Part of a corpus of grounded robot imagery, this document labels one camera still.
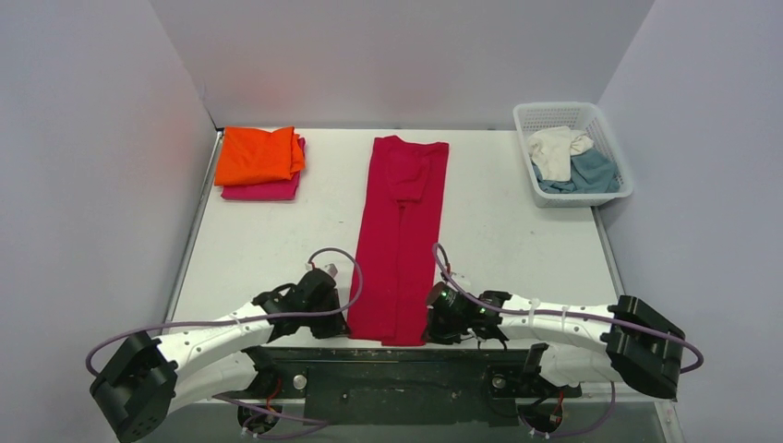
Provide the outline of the red t-shirt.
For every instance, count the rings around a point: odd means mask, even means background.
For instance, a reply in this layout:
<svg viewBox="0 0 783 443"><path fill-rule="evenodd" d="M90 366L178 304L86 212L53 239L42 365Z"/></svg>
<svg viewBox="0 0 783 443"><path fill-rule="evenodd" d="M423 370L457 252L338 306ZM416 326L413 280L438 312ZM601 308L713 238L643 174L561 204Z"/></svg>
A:
<svg viewBox="0 0 783 443"><path fill-rule="evenodd" d="M449 153L446 142L375 139L347 313L351 339L423 344Z"/></svg>

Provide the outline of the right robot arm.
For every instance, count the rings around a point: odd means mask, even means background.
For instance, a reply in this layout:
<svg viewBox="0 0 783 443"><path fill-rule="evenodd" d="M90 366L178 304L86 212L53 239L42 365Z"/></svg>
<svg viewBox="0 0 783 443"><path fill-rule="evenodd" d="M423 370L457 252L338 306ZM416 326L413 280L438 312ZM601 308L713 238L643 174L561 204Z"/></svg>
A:
<svg viewBox="0 0 783 443"><path fill-rule="evenodd" d="M676 398L685 334L643 300L623 295L609 305L557 305L525 298L519 310L505 308L511 300L500 291L473 297L440 281L426 299L425 338L527 344L522 381L536 396L555 387L620 382L648 397Z"/></svg>

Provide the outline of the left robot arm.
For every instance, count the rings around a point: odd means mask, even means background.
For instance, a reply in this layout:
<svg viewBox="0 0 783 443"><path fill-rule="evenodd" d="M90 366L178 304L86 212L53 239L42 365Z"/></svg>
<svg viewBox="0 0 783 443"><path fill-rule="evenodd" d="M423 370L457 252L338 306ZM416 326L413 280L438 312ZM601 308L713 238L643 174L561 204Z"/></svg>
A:
<svg viewBox="0 0 783 443"><path fill-rule="evenodd" d="M336 270L312 268L297 283L260 293L213 321L175 322L116 338L119 346L94 373L90 395L120 442L149 435L170 413L225 392L272 391L275 371L260 346L321 320L344 323Z"/></svg>

